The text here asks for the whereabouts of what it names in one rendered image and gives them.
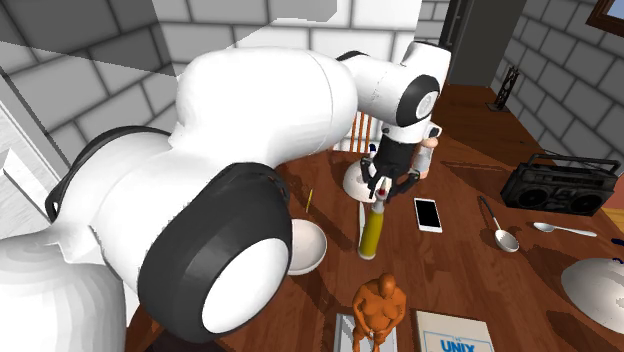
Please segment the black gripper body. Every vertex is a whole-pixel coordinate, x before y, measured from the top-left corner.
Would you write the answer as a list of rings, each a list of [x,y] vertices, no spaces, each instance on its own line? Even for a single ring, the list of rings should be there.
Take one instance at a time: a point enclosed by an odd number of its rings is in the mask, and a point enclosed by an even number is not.
[[[378,181],[382,176],[385,176],[396,183],[400,176],[408,172],[415,148],[415,144],[400,143],[384,135],[377,153],[373,157],[375,166],[373,179]]]

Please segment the beige book with blue print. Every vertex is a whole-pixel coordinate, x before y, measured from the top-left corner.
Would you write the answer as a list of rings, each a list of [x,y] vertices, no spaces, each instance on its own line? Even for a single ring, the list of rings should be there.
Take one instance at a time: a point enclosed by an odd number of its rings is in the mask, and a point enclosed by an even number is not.
[[[483,321],[426,311],[414,319],[420,352],[495,352]]]

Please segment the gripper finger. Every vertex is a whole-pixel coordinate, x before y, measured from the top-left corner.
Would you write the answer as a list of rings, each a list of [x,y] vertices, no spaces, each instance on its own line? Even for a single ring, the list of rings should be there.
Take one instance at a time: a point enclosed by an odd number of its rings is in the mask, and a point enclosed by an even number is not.
[[[390,191],[388,192],[388,198],[403,194],[408,191],[412,186],[414,186],[421,178],[421,173],[418,170],[410,169],[407,174],[407,178],[402,183],[397,183],[395,180],[392,180],[392,186]]]
[[[362,180],[369,190],[368,198],[371,199],[380,180],[380,177],[376,173],[373,159],[370,157],[362,158],[360,160],[360,169],[362,174]]]

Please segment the silver spoon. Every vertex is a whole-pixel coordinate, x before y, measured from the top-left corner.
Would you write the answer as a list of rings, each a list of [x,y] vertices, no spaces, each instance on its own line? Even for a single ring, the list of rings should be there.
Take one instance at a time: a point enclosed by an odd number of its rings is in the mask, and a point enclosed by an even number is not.
[[[583,236],[587,236],[587,237],[596,237],[597,234],[592,232],[592,231],[587,231],[587,230],[580,230],[580,229],[572,229],[572,228],[565,228],[565,227],[561,227],[561,226],[555,226],[552,224],[548,224],[548,223],[543,223],[543,222],[534,222],[533,226],[542,231],[542,232],[553,232],[555,230],[562,230],[562,231],[567,231],[570,233],[575,233],[575,234],[579,234],[579,235],[583,235]]]

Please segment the orange human figure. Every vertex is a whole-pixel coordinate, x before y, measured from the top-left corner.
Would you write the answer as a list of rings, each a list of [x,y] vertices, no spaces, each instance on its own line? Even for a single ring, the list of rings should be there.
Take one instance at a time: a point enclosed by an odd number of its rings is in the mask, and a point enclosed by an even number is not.
[[[352,308],[353,352],[360,352],[360,341],[364,338],[373,341],[372,352],[380,352],[380,346],[405,317],[406,294],[392,274],[383,273],[358,288]]]

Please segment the yellow squeeze bottle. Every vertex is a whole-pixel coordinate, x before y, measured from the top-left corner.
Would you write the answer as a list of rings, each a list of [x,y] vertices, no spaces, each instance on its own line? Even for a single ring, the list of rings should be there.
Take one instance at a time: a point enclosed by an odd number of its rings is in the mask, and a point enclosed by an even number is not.
[[[365,225],[360,236],[358,254],[362,259],[372,260],[377,251],[384,219],[384,202],[388,195],[388,181],[382,178],[382,184],[375,191],[375,201],[365,220]]]

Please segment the brown framed window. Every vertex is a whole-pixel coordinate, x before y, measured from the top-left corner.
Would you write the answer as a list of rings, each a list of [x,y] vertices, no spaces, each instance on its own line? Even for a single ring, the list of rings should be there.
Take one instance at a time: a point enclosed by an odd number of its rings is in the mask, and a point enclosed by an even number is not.
[[[597,0],[586,24],[624,38],[624,0]]]

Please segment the dark door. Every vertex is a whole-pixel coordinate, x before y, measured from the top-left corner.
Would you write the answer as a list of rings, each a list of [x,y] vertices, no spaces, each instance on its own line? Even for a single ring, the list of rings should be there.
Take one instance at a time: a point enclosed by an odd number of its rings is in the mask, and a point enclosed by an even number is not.
[[[447,82],[489,87],[527,0],[449,0],[439,45],[452,52]]]

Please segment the white smartphone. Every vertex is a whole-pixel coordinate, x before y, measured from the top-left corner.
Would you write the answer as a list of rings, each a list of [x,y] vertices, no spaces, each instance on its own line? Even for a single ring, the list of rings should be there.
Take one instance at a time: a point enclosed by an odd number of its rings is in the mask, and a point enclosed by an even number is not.
[[[432,199],[415,198],[414,207],[420,231],[441,233],[442,226],[436,202]]]

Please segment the black boombox radio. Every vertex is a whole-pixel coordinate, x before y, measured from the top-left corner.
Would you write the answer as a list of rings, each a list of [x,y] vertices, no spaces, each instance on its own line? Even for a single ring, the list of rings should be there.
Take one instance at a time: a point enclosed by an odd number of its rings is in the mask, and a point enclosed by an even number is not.
[[[579,168],[537,163],[538,159],[610,165]],[[511,173],[500,195],[507,207],[593,216],[614,194],[621,162],[551,154],[533,154]]]

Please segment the wooden table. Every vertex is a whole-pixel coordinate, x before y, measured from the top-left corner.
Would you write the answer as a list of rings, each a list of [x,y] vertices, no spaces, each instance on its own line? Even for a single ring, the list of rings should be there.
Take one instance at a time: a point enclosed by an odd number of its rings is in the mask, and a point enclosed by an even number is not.
[[[561,286],[563,270],[580,259],[624,259],[624,248],[613,244],[618,228],[603,213],[576,217],[504,205],[500,192],[511,171],[539,147],[513,115],[488,110],[493,97],[483,87],[444,89],[434,113],[443,133],[430,175],[387,206],[371,261],[357,255],[358,206],[342,190],[354,156],[329,151],[282,165],[292,215],[327,234],[323,262],[286,279],[258,317],[216,343],[163,333],[146,352],[332,352],[336,315],[349,312],[357,288],[384,272],[394,274],[410,311],[484,321],[496,352],[624,352],[624,335],[585,316]],[[516,237],[518,251],[498,247],[480,196]],[[436,202],[441,233],[419,230],[415,198]],[[542,232],[534,222],[597,236]]]

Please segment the pink and grey figurine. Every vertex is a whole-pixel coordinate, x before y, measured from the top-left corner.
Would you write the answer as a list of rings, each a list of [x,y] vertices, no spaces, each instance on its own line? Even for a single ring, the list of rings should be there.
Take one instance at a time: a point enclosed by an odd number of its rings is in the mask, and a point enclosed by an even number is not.
[[[420,179],[425,179],[428,176],[433,151],[437,145],[438,139],[436,137],[424,139],[420,143],[413,163],[413,169],[419,172]]]

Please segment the dark-handled silver ladle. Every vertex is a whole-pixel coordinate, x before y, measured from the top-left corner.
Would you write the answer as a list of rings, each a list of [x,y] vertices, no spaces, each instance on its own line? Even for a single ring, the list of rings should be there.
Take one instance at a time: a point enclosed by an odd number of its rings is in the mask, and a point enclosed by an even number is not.
[[[490,213],[492,220],[494,221],[494,224],[496,225],[496,230],[495,230],[495,241],[498,245],[498,247],[508,253],[513,253],[519,250],[519,242],[516,239],[516,237],[514,235],[512,235],[511,233],[509,233],[506,230],[503,230],[494,214],[494,212],[492,211],[490,205],[488,204],[486,198],[484,196],[480,196],[479,199],[483,202],[483,204],[486,206],[488,212]]]

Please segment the dark lattice tower figure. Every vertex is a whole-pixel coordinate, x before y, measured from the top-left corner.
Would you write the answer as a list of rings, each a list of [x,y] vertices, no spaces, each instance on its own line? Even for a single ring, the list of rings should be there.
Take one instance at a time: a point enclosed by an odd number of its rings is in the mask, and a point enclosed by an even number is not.
[[[515,65],[508,68],[507,74],[499,89],[496,99],[492,103],[487,103],[487,107],[493,112],[509,112],[506,103],[511,95],[513,87],[520,75],[519,69]]]

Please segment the wooden chair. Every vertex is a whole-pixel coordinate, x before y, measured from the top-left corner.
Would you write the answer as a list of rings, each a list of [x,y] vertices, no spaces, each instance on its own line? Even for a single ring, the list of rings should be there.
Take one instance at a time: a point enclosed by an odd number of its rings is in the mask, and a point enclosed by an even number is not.
[[[357,112],[348,133],[334,146],[337,151],[368,153],[374,138],[375,119],[363,112]]]

